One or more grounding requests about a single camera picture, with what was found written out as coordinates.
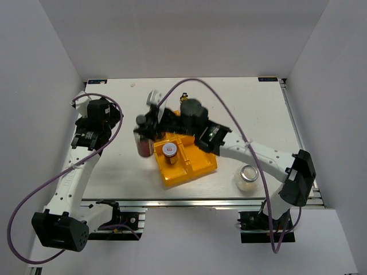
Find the white wall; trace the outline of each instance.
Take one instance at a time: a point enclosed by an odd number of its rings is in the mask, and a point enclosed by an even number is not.
[[[287,77],[328,0],[40,0],[81,78]]]
[[[74,111],[69,105],[83,83],[37,0],[5,0],[0,8],[0,266],[23,274],[25,264],[6,244],[6,225],[17,203],[60,169]],[[13,238],[28,256],[30,224],[51,189],[19,212]]]
[[[367,274],[367,2],[330,1],[288,79],[325,203]]]

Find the orange tray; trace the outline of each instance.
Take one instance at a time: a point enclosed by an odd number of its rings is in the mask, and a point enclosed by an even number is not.
[[[175,164],[165,162],[162,147],[168,142],[177,146],[178,160]],[[167,187],[187,182],[217,168],[216,156],[205,153],[196,147],[193,136],[166,133],[163,140],[154,143],[154,155],[161,171],[162,180]]]

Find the white jar lid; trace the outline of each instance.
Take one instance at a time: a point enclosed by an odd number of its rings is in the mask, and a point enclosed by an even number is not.
[[[172,142],[169,142],[169,143],[166,143],[165,145],[163,145],[162,150],[163,150],[164,156],[171,157],[171,156],[174,156],[177,153],[177,146],[176,146],[176,144],[174,144]]]

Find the white table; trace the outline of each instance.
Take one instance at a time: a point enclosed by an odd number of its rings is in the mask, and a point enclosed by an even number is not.
[[[264,188],[240,191],[233,174],[243,164],[217,157],[216,172],[172,188],[165,188],[154,157],[141,158],[136,150],[132,130],[135,118],[146,113],[150,91],[166,93],[181,78],[109,79],[106,84],[87,84],[86,92],[115,99],[125,115],[116,140],[107,147],[94,168],[85,189],[84,199],[239,199],[264,198]],[[203,78],[227,103],[249,139],[277,150],[298,152],[299,146],[278,82],[259,82],[257,77]],[[209,110],[209,118],[237,131],[234,123],[203,85],[187,82],[169,97],[167,107],[179,109],[183,92],[198,99]],[[269,191],[280,183],[266,175]]]

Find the purple cable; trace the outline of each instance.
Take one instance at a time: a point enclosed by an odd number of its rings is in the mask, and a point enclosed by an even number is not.
[[[109,229],[109,228],[114,228],[114,227],[125,227],[127,230],[129,230],[130,232],[132,232],[133,235],[136,236],[136,238],[138,240],[140,239],[140,237],[137,235],[137,233],[135,233],[135,231],[133,231],[133,229],[131,229],[127,225],[104,225],[104,226],[99,227],[98,229]]]
[[[77,163],[74,164],[74,166],[79,166],[81,165],[83,162],[86,162],[87,160],[89,160],[90,158],[94,157],[95,155],[99,154],[100,152],[102,152],[103,149],[105,149],[117,136],[117,134],[119,133],[121,126],[122,126],[122,118],[124,117],[124,115],[122,114],[122,110],[120,105],[113,100],[112,98],[105,96],[105,95],[101,95],[99,93],[85,93],[83,95],[79,95],[77,97],[75,97],[72,102],[75,102],[76,100],[84,97],[84,96],[100,96],[103,97],[105,99],[108,99],[109,101],[113,102],[118,110],[120,111],[120,123],[117,127],[117,130],[115,132],[115,134],[111,137],[111,139],[101,148],[99,148],[97,151],[94,151],[93,153],[91,153],[89,156],[86,156],[84,159],[78,161]],[[13,225],[14,222],[14,218],[15,215],[17,215],[19,209],[24,205],[24,203],[26,201],[28,201],[28,199],[30,199],[35,193],[39,192],[41,189],[45,188],[47,185],[51,184],[52,182],[54,182],[56,179],[58,179],[59,177],[69,173],[70,171],[72,171],[74,168],[73,167],[68,167],[66,168],[64,171],[60,172],[58,175],[54,176],[52,179],[49,179],[48,181],[46,181],[44,184],[42,184],[41,186],[39,186],[38,188],[36,188],[35,190],[33,190],[31,193],[29,193],[29,195],[27,195],[18,205],[17,207],[14,209],[13,213],[10,216],[9,222],[7,224],[7,229],[6,229],[6,239],[7,239],[7,244],[11,250],[11,252],[13,252],[13,254],[21,261],[27,263],[27,264],[31,264],[31,265],[41,265],[41,264],[45,264],[53,259],[55,259],[57,256],[59,256],[61,253],[63,253],[65,250],[62,250],[60,252],[58,252],[57,254],[55,254],[54,256],[52,256],[51,258],[45,259],[43,261],[32,261],[29,260],[23,256],[21,256],[19,254],[19,252],[15,249],[13,241],[11,240],[11,227]]]
[[[238,121],[236,120],[236,118],[234,117],[234,115],[232,114],[232,112],[229,110],[229,108],[227,107],[227,105],[225,105],[224,101],[220,98],[220,96],[217,94],[217,92],[208,84],[206,83],[204,80],[201,80],[199,78],[186,78],[183,79],[179,82],[177,82],[172,88],[171,90],[169,90],[167,92],[167,94],[163,97],[163,99],[158,103],[158,107],[162,105],[162,103],[170,96],[170,94],[175,90],[175,88],[177,88],[178,86],[180,86],[181,84],[188,82],[188,81],[198,81],[201,84],[205,85],[209,90],[212,91],[212,93],[215,95],[215,97],[219,100],[219,102],[222,104],[222,106],[224,107],[224,109],[228,112],[229,116],[231,117],[231,119],[233,120],[233,122],[235,123],[237,129],[240,131],[240,134],[242,136],[242,139],[244,140],[244,142],[248,142],[248,139],[245,136],[245,133],[242,131],[242,128],[240,126],[240,124],[238,123]],[[271,243],[271,248],[273,250],[273,252],[276,254],[278,253],[279,249],[280,249],[280,245],[282,244],[282,240],[283,237],[286,233],[286,228],[284,228],[284,230],[282,231],[280,238],[279,238],[279,242],[277,247],[275,247],[275,242],[274,242],[274,227],[273,227],[273,223],[272,223],[272,215],[271,215],[271,207],[270,207],[270,196],[269,196],[269,189],[268,189],[268,185],[265,179],[265,175],[264,175],[264,171],[261,167],[261,164],[259,162],[259,159],[256,156],[255,151],[253,150],[251,144],[248,145],[248,148],[255,160],[255,163],[260,171],[260,175],[261,175],[261,179],[263,181],[264,184],[264,190],[265,190],[265,197],[266,197],[266,202],[268,205],[268,217],[269,217],[269,231],[270,231],[270,243]]]

